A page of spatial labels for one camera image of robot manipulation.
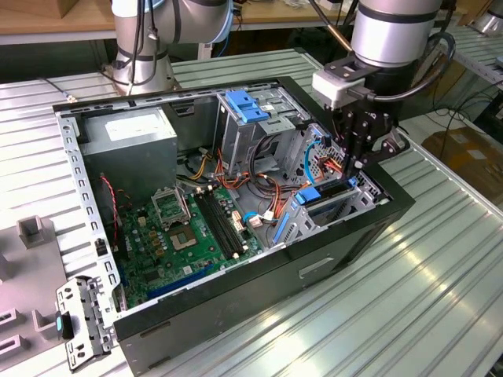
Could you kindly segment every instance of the slotted metal table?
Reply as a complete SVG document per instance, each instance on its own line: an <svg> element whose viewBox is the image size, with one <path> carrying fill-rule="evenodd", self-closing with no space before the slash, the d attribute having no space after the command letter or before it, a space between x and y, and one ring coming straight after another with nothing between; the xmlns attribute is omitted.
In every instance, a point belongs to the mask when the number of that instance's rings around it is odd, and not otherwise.
<svg viewBox="0 0 503 377"><path fill-rule="evenodd" d="M290 75L311 92L320 65L294 50L175 64L184 87ZM75 97L115 96L98 74L54 79ZM37 214L57 231L68 279L94 250L40 82L0 85L0 227ZM420 146L383 163L417 201L353 265L146 376L484 375L503 351L503 213ZM3 375L69 375L63 346ZM131 376L119 347L77 373Z"/></svg>
<svg viewBox="0 0 503 377"><path fill-rule="evenodd" d="M456 39L455 61L490 84L503 80L503 68L495 63L497 57L503 57L503 35L486 37L467 26L450 27L447 31ZM446 52L443 44L439 48Z"/></svg>

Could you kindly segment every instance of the ram slot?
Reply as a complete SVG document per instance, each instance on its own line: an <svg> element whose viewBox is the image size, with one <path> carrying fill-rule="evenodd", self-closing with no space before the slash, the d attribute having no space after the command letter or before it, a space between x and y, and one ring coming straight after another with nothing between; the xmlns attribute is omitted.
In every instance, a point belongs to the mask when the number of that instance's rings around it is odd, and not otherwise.
<svg viewBox="0 0 503 377"><path fill-rule="evenodd" d="M220 207L218 200L209 192L194 196L194 200L226 259L234 258L236 253L238 255L243 254L244 250L241 241L228 221L225 212Z"/></svg>

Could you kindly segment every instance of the label sticker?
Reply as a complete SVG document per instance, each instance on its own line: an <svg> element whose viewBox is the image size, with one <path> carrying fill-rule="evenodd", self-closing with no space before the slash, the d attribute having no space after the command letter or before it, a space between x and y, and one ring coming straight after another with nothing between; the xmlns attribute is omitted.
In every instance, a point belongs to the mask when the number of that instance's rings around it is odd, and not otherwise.
<svg viewBox="0 0 503 377"><path fill-rule="evenodd" d="M128 119L111 120L105 124L111 141L129 139L130 137L155 134L161 131L162 125L154 114L135 116Z"/></svg>
<svg viewBox="0 0 503 377"><path fill-rule="evenodd" d="M486 155L484 155L480 150L478 149L472 149L471 151L468 151L468 153L470 153L470 155L472 155L472 157L474 159L486 159Z"/></svg>
<svg viewBox="0 0 503 377"><path fill-rule="evenodd" d="M468 139L464 135L451 134L450 136L459 144L468 143Z"/></svg>

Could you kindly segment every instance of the cardboard box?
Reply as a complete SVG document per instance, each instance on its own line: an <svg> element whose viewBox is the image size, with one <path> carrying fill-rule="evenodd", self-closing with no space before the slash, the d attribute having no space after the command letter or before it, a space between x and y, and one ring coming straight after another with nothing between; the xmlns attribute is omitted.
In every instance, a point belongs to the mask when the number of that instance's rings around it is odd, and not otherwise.
<svg viewBox="0 0 503 377"><path fill-rule="evenodd" d="M432 134L423 147L439 158L445 131ZM503 152L471 127L450 130L442 162L495 205L503 203Z"/></svg>
<svg viewBox="0 0 503 377"><path fill-rule="evenodd" d="M63 18L78 0L0 0L0 8Z"/></svg>

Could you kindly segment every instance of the blue cable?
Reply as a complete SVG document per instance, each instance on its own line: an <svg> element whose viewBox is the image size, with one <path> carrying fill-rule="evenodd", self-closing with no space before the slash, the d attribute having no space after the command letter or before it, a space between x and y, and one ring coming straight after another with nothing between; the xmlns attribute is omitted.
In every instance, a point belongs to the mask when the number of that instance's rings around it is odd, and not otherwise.
<svg viewBox="0 0 503 377"><path fill-rule="evenodd" d="M245 214L243 216L243 222L246 223L246 221L248 220L248 218L250 218L251 216L256 216L257 213L256 212L248 212L247 214Z"/></svg>
<svg viewBox="0 0 503 377"><path fill-rule="evenodd" d="M313 141L311 144L309 144L309 146L307 147L306 149L306 155L304 156L304 170L306 171L306 176L307 176L307 179L309 180L309 182L311 184L314 183L314 178L313 176L311 175L311 172L309 170L309 151L316 145L316 144L320 144L321 141Z"/></svg>
<svg viewBox="0 0 503 377"><path fill-rule="evenodd" d="M222 48L222 50L218 53L217 57L220 57L220 56L223 54L223 52L226 50L226 48L227 48L227 45L228 45L228 44L229 44L229 34L227 35L227 38L226 38L226 43L223 45L223 48Z"/></svg>

